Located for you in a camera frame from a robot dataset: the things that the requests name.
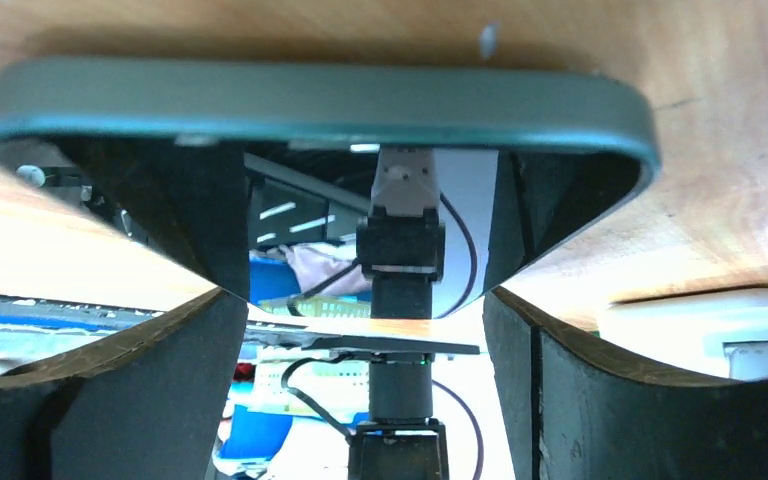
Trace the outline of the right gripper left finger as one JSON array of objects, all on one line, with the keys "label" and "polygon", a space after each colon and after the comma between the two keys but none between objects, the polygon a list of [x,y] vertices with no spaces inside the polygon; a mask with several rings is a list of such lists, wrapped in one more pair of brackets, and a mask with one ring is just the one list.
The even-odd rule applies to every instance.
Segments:
[{"label": "right gripper left finger", "polygon": [[0,376],[0,479],[201,479],[247,303],[214,289]]}]

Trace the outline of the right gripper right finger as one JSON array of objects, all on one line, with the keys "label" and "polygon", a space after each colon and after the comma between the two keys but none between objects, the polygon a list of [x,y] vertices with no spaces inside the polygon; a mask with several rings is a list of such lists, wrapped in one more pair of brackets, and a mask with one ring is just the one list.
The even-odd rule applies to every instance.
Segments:
[{"label": "right gripper right finger", "polygon": [[518,479],[768,479],[768,379],[611,344],[504,288],[484,330]]}]

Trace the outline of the teal smartphone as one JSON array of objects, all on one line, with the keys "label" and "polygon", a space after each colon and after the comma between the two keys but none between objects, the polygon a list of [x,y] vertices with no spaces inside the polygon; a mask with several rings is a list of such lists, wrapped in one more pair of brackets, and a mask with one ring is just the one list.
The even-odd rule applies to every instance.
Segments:
[{"label": "teal smartphone", "polygon": [[290,294],[439,318],[635,198],[649,102],[535,70],[49,57],[0,73],[0,166],[219,287],[341,247]]}]

